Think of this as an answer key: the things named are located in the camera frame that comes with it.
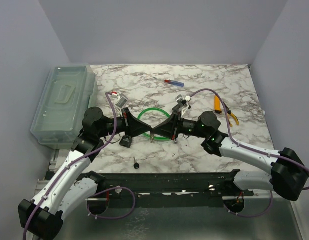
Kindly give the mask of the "green cable lock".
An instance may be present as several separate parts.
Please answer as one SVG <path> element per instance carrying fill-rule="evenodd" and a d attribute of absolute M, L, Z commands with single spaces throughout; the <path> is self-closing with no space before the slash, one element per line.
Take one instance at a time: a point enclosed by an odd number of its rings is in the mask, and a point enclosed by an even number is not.
<path fill-rule="evenodd" d="M 139 115 L 139 120 L 145 120 L 147 124 L 150 124 L 152 128 L 158 126 L 159 124 L 163 123 L 166 119 L 168 119 L 171 115 L 166 112 L 165 110 L 158 108 L 158 107 L 150 107 L 143 110 Z M 151 132 L 144 133 L 143 136 L 146 137 L 150 142 L 150 134 Z M 154 134 L 155 141 L 154 143 L 172 143 L 175 144 L 173 140 L 170 140 L 166 137 L 159 136 Z"/>

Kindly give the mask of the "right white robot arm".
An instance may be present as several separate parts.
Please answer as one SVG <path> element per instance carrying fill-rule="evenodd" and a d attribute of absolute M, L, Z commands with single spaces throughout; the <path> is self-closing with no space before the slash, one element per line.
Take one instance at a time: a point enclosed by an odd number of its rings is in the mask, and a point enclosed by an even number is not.
<path fill-rule="evenodd" d="M 151 132 L 173 141 L 180 134 L 203 138 L 201 146 L 208 154 L 239 160 L 265 172 L 237 173 L 235 178 L 224 184 L 225 192 L 230 196 L 236 196 L 242 190 L 259 189 L 275 191 L 289 201 L 299 199 L 305 190 L 309 172 L 293 150 L 267 150 L 240 143 L 229 134 L 219 131 L 220 125 L 221 122 L 212 111 L 205 111 L 197 121 L 184 119 L 174 113 Z"/>

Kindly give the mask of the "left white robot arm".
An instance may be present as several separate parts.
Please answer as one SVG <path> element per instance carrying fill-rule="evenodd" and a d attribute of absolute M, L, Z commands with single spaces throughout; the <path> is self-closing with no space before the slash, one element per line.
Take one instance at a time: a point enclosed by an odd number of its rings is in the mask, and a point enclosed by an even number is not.
<path fill-rule="evenodd" d="M 25 234 L 53 240 L 65 219 L 85 199 L 99 198 L 105 193 L 106 186 L 96 173 L 75 185 L 77 178 L 106 147 L 104 137 L 124 132 L 132 139 L 152 129 L 134 117 L 128 108 L 122 109 L 120 117 L 108 118 L 99 107 L 91 107 L 84 114 L 82 126 L 66 160 L 49 183 L 32 200 L 24 199 L 19 204 L 20 224 Z"/>

